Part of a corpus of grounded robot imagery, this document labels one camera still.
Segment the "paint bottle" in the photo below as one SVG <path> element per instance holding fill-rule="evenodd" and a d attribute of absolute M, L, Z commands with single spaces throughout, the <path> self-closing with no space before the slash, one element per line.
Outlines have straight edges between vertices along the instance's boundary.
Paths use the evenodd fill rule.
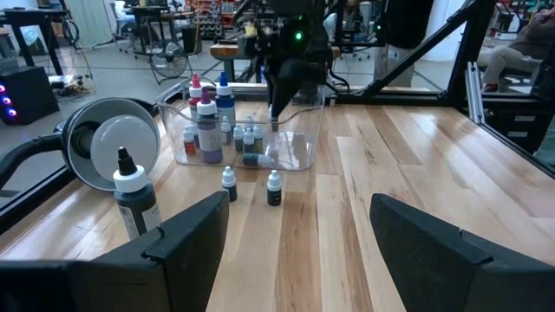
<path fill-rule="evenodd" d="M 207 164 L 218 164 L 224 158 L 222 152 L 222 135 L 217 128 L 218 117 L 216 103 L 210 101 L 206 88 L 202 89 L 202 100 L 197 104 L 199 112 L 200 157 Z"/>
<path fill-rule="evenodd" d="M 235 140 L 235 152 L 241 153 L 243 152 L 243 137 L 245 133 L 241 128 L 241 125 L 236 125 L 235 129 L 233 129 L 233 139 Z"/>
<path fill-rule="evenodd" d="M 191 132 L 193 133 L 194 145 L 195 145 L 197 148 L 200 148 L 199 127 L 197 126 L 196 123 L 192 123 L 191 125 L 189 125 L 189 129 L 191 129 Z"/>
<path fill-rule="evenodd" d="M 251 129 L 246 129 L 245 136 L 243 137 L 243 150 L 245 153 L 255 153 L 254 150 L 254 135 Z"/>
<path fill-rule="evenodd" d="M 235 127 L 235 96 L 227 84 L 227 75 L 224 72 L 219 77 L 219 85 L 216 86 L 216 106 L 220 116 L 227 117 L 232 127 Z"/>
<path fill-rule="evenodd" d="M 252 118 L 251 115 L 246 116 L 246 124 L 245 124 L 245 131 L 247 129 L 252 129 L 254 128 L 254 124 L 252 123 L 254 121 L 254 119 Z"/>
<path fill-rule="evenodd" d="M 222 130 L 222 144 L 230 145 L 232 143 L 232 125 L 227 121 L 227 116 L 222 117 L 222 125 L 220 127 Z"/>
<path fill-rule="evenodd" d="M 191 87 L 189 87 L 189 107 L 191 108 L 191 117 L 194 120 L 199 118 L 197 113 L 197 104 L 199 104 L 202 96 L 202 87 L 200 86 L 200 78 L 197 74 L 193 74 Z"/>
<path fill-rule="evenodd" d="M 268 205 L 281 205 L 281 177 L 277 170 L 272 170 L 268 177 Z"/>
<path fill-rule="evenodd" d="M 237 200 L 237 179 L 235 179 L 235 172 L 227 166 L 222 173 L 222 186 L 229 192 L 229 201 L 234 202 Z"/>
<path fill-rule="evenodd" d="M 262 134 L 262 128 L 259 125 L 254 126 L 252 129 L 252 135 L 254 136 L 254 151 L 255 153 L 264 152 L 264 135 Z"/>
<path fill-rule="evenodd" d="M 243 164 L 245 166 L 263 166 L 268 167 L 271 165 L 273 159 L 270 156 L 261 155 L 258 153 L 246 153 L 243 155 Z"/>
<path fill-rule="evenodd" d="M 183 145 L 185 146 L 185 154 L 194 156 L 194 154 L 197 153 L 197 149 L 194 145 L 194 133 L 191 131 L 190 126 L 186 126 L 183 132 Z"/>
<path fill-rule="evenodd" d="M 114 197 L 129 239 L 135 239 L 160 225 L 162 218 L 145 168 L 135 165 L 125 147 L 118 150 L 118 165 L 119 170 L 114 172 Z"/>

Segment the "white wall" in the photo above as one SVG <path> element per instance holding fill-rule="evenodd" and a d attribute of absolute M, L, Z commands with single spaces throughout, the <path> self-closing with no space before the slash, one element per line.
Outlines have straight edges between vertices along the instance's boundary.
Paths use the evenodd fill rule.
<path fill-rule="evenodd" d="M 435 0 L 428 21 L 426 38 L 430 37 L 435 31 L 445 25 L 447 19 L 456 10 L 460 9 L 464 2 L 465 0 Z M 422 59 L 434 62 L 452 61 L 459 49 L 459 42 L 465 25 L 466 24 L 463 24 L 456 31 L 451 33 L 451 35 L 443 39 L 442 42 L 426 53 Z"/>
<path fill-rule="evenodd" d="M 25 9 L 37 9 L 38 4 L 36 3 L 36 0 L 0 0 L 0 10 L 9 9 L 13 7 L 22 7 Z M 16 48 L 16 50 L 19 50 L 19 45 L 17 44 L 17 40 L 13 36 L 13 33 L 11 32 L 11 27 L 8 25 L 5 25 L 5 27 L 10 30 L 10 39 L 14 44 L 14 47 Z M 42 44 L 44 44 L 44 39 L 42 39 L 41 29 L 38 26 L 21 27 L 22 32 L 29 29 L 34 30 L 41 38 Z"/>

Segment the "gray floor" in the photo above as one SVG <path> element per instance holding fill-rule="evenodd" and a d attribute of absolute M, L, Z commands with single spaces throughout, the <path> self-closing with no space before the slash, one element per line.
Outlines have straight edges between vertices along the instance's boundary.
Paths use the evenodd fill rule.
<path fill-rule="evenodd" d="M 211 44 L 211 42 L 204 42 L 204 52 L 191 58 L 191 64 L 193 71 L 215 80 L 224 67 L 222 63 L 209 55 Z M 51 114 L 28 126 L 7 127 L 0 123 L 0 155 L 38 135 L 52 133 L 60 121 L 67 119 L 78 107 L 90 101 L 120 96 L 153 102 L 159 93 L 178 81 L 165 81 L 159 86 L 153 78 L 146 57 L 135 60 L 132 55 L 119 52 L 118 48 L 115 45 L 107 45 L 84 52 L 95 82 L 95 91 L 92 94 L 84 97 L 60 98 L 60 112 Z M 372 82 L 374 71 L 372 49 L 369 50 L 369 54 L 370 59 L 367 60 L 363 55 L 364 59 L 361 62 L 358 61 L 358 57 L 346 55 L 343 60 L 336 61 L 334 70 L 338 75 L 347 79 L 351 85 L 367 85 Z M 73 53 L 69 49 L 61 49 L 58 51 L 58 55 L 64 74 L 88 74 L 87 63 L 81 54 Z M 47 72 L 54 74 L 48 57 L 35 57 L 35 62 L 37 66 L 44 66 Z M 235 63 L 237 75 L 246 65 L 247 61 Z M 452 62 L 417 62 L 413 87 L 428 88 L 429 90 L 446 88 L 452 67 Z M 91 81 L 88 81 L 87 85 L 93 87 Z M 25 161 L 4 187 L 4 190 L 9 192 L 0 192 L 0 205 L 7 203 L 10 200 L 9 196 L 29 189 L 61 166 L 63 166 L 63 160 L 60 152 L 40 154 Z"/>

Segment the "metal frame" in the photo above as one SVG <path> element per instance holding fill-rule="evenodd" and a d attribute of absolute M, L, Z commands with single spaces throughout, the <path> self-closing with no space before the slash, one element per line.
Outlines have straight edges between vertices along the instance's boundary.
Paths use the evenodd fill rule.
<path fill-rule="evenodd" d="M 470 118 L 480 127 L 534 164 L 539 170 L 555 178 L 555 172 L 551 171 L 548 166 L 537 161 L 528 152 L 484 123 L 485 109 L 519 110 L 532 108 L 539 111 L 545 110 L 546 112 L 555 111 L 555 104 L 546 105 L 529 94 L 482 94 L 480 92 L 479 71 L 476 70 L 474 62 L 480 52 L 481 43 L 486 34 L 495 2 L 496 0 L 467 0 L 463 7 L 447 20 L 446 25 L 430 36 L 405 60 L 389 70 L 384 76 L 379 77 L 366 88 L 351 88 L 350 91 L 340 89 L 338 95 L 330 99 L 330 102 L 363 105 L 455 107 L 461 112 L 468 111 Z M 338 17 L 343 17 L 342 11 L 343 9 L 339 6 L 337 9 Z M 459 52 L 455 58 L 447 90 L 443 92 L 383 90 L 396 76 L 414 64 L 464 22 L 467 23 L 467 26 Z M 236 98 L 239 100 L 246 96 L 250 99 L 259 97 L 261 101 L 267 98 L 267 89 L 262 84 L 250 84 L 249 87 L 234 87 L 234 89 L 236 90 Z M 74 178 L 75 175 L 68 169 L 60 168 L 35 187 L 12 200 L 0 211 L 0 233 L 9 229 Z"/>

